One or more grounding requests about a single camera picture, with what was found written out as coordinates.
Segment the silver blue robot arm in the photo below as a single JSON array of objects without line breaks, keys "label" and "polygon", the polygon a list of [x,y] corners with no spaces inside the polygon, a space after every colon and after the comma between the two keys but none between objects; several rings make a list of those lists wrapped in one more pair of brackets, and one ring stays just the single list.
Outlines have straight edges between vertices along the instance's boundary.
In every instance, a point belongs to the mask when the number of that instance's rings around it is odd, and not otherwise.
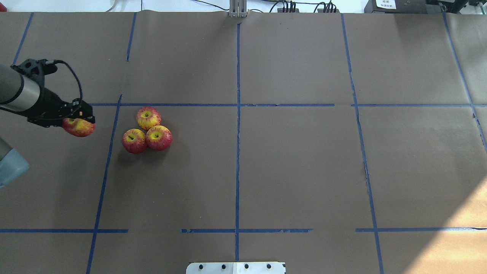
[{"label": "silver blue robot arm", "polygon": [[[45,86],[45,76],[65,65],[78,85],[79,96],[71,102]],[[29,123],[44,127],[61,127],[76,137],[87,137],[96,128],[93,108],[83,100],[80,80],[62,60],[27,59],[22,64],[1,65],[1,110],[25,117]]]}]

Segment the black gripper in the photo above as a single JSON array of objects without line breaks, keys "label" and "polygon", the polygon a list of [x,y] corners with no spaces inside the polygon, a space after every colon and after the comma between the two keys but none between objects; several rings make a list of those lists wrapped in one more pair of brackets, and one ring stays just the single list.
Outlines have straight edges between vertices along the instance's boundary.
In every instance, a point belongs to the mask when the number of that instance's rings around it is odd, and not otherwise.
[{"label": "black gripper", "polygon": [[44,88],[38,101],[29,109],[27,121],[41,127],[60,127],[64,118],[78,118],[95,124],[93,108],[79,98],[72,102],[62,100],[55,92]]}]

